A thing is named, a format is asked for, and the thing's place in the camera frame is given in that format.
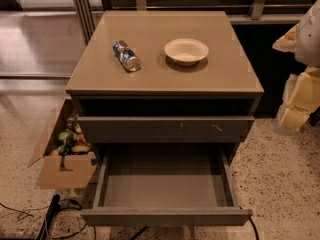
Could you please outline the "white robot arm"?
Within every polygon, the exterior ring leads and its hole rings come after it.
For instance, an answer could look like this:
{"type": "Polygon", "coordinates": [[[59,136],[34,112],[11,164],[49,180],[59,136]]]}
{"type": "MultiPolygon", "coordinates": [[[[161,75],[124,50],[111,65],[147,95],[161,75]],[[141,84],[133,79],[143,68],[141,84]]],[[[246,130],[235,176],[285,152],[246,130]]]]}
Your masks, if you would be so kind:
{"type": "Polygon", "coordinates": [[[282,135],[298,132],[320,107],[320,0],[299,23],[274,42],[272,48],[291,52],[295,60],[306,65],[299,75],[286,81],[276,119],[276,130],[282,135]]]}

